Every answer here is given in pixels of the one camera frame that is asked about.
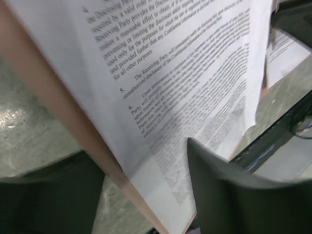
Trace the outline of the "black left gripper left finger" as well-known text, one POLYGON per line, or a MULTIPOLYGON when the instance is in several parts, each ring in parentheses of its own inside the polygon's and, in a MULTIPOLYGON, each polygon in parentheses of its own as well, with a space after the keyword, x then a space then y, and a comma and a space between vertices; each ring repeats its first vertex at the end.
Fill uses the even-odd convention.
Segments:
POLYGON ((105 173, 84 152, 0 179, 2 234, 90 234, 105 173))

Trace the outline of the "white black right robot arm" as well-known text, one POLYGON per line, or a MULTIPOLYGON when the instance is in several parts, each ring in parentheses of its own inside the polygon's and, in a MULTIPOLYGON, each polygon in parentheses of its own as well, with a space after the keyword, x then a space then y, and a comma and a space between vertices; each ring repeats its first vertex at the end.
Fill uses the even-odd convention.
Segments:
POLYGON ((312 46, 312 0, 274 0, 271 26, 312 46))

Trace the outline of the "white printed paper stack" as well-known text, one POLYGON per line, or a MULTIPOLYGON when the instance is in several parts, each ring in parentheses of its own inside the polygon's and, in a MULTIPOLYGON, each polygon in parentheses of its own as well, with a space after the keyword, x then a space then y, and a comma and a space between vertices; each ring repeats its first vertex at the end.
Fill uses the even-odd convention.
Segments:
POLYGON ((266 51, 266 77, 270 88, 289 74, 312 53, 311 48, 282 30, 275 30, 275 40, 266 51))

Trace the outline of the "white printed paper sheet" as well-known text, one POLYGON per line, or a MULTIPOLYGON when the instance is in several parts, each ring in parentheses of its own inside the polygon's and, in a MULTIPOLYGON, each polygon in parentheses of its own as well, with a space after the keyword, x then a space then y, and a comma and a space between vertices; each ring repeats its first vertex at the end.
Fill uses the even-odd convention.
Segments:
POLYGON ((163 233, 196 214, 193 137, 225 159, 255 124, 270 0, 3 0, 163 233))

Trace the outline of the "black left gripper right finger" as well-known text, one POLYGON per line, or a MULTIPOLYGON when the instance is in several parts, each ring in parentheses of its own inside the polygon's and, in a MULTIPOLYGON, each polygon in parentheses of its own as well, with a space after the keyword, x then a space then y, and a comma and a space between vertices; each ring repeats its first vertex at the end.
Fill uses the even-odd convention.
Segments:
POLYGON ((309 234, 312 182, 272 181, 246 172, 187 140, 187 158, 203 234, 309 234))

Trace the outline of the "pink brown file folder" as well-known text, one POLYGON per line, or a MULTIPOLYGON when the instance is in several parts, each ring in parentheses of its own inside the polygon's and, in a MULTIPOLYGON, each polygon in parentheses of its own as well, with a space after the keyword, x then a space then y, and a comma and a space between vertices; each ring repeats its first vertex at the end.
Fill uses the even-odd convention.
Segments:
POLYGON ((126 177, 99 132, 4 1, 0 2, 0 54, 157 231, 167 233, 126 177))

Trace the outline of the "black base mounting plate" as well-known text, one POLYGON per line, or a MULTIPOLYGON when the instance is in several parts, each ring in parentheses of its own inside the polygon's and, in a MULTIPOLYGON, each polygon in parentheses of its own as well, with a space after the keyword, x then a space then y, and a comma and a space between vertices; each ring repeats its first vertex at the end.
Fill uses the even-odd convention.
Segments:
POLYGON ((309 92, 266 131, 242 150, 231 163, 255 172, 280 147, 295 136, 295 130, 312 118, 312 93, 309 92))

